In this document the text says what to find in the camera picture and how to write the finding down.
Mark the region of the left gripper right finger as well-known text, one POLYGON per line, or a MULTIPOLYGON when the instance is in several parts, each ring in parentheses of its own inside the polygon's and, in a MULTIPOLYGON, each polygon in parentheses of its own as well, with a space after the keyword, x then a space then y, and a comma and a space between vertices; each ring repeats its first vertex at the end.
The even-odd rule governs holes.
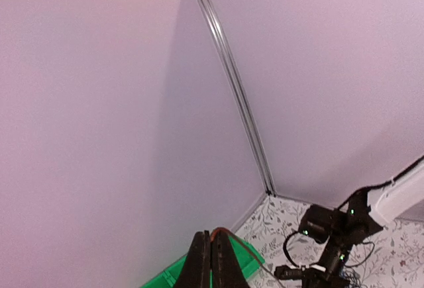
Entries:
POLYGON ((211 234, 211 276, 216 288, 249 287, 230 241, 231 232, 216 228, 211 234))

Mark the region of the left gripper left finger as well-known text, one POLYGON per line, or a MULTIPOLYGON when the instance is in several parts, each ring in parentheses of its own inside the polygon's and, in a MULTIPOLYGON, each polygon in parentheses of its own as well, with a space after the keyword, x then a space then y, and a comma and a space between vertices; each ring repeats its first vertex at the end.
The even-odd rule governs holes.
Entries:
POLYGON ((175 288, 210 288, 211 239, 208 230, 196 232, 175 288))

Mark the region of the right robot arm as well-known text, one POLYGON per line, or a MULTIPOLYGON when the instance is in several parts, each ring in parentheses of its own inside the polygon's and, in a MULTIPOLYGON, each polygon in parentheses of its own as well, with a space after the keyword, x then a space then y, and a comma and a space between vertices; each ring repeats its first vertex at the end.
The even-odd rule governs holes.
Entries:
POLYGON ((279 280, 300 280, 302 287, 348 287, 342 270, 354 246, 381 231, 397 217, 423 201, 423 158, 379 185, 361 187, 337 208, 311 205, 296 234, 313 239, 325 248, 318 262, 275 268, 279 280))

